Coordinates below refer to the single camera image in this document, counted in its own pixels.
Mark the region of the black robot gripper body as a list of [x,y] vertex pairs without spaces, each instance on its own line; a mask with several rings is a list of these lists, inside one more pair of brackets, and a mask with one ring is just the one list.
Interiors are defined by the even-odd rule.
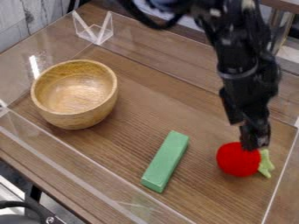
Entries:
[[254,58],[219,58],[218,74],[223,81],[219,96],[231,124],[269,125],[269,107],[278,93],[281,67],[273,55]]

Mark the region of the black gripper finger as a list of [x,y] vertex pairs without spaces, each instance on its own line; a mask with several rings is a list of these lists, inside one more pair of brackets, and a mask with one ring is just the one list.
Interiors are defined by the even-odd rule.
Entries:
[[246,119],[238,121],[239,140],[246,151],[254,151],[270,145],[271,125],[269,118]]

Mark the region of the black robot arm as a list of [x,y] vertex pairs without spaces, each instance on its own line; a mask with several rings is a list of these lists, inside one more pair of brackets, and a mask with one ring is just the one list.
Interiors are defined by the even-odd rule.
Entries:
[[206,32],[218,57],[218,75],[223,81],[219,97],[229,122],[239,126],[245,150],[270,145],[269,102],[278,95],[281,66],[271,53],[271,30],[258,0],[145,0],[149,6],[171,13],[157,23],[141,10],[135,0],[118,0],[133,17],[155,30],[177,26],[190,15]]

